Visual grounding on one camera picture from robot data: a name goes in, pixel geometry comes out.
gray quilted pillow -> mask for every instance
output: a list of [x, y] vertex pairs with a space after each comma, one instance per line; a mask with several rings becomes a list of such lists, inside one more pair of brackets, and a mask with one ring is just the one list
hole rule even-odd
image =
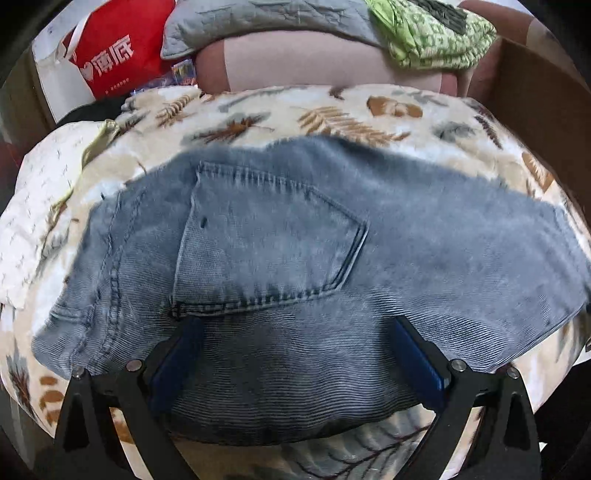
[[178, 0], [160, 56], [178, 59], [216, 40], [261, 30], [316, 30], [385, 48], [364, 0]]

white bag handle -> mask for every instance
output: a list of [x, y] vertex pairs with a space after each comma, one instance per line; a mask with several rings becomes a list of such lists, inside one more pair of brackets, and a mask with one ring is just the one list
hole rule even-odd
[[[64, 56], [58, 60], [62, 60], [62, 59], [63, 60], [70, 60], [74, 56], [74, 52], [76, 51], [76, 47], [80, 43], [80, 38], [82, 37], [82, 32], [84, 31], [84, 27], [86, 26], [86, 22], [88, 22], [88, 18], [90, 17], [91, 14], [92, 14], [92, 12], [89, 13], [88, 15], [86, 15], [82, 20], [80, 20], [78, 22], [78, 24], [76, 25], [76, 28], [74, 29], [74, 32], [72, 33], [72, 38], [70, 39], [68, 49], [64, 53]], [[61, 39], [62, 44], [63, 44], [64, 40], [66, 39], [66, 37]]]

blue gripper pad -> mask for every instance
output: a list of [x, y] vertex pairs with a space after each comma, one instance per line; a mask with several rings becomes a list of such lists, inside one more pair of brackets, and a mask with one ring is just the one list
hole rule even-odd
[[[406, 317], [392, 318], [388, 323], [388, 336], [398, 367], [419, 402], [435, 413], [443, 411], [446, 404], [445, 389], [449, 383], [441, 371], [447, 364], [445, 356], [435, 344], [426, 342]], [[431, 363], [432, 359], [440, 363], [439, 372]]]
[[205, 328], [201, 319], [188, 317], [181, 325], [181, 335], [160, 364], [150, 383], [150, 412], [157, 416], [170, 411], [179, 396], [185, 379], [195, 369], [203, 349]]

brown cardboard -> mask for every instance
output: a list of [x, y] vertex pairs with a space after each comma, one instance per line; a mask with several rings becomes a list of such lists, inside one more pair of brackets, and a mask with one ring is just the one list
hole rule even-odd
[[485, 102], [556, 173], [591, 224], [591, 94], [527, 48], [503, 39]]

denim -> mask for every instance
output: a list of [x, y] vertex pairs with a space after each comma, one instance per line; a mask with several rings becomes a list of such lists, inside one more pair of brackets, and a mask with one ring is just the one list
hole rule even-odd
[[576, 315], [590, 284], [564, 212], [500, 182], [337, 138], [208, 146], [93, 208], [33, 352], [65, 378], [112, 372], [200, 316], [165, 426], [294, 442], [417, 403], [393, 315], [492, 371]]

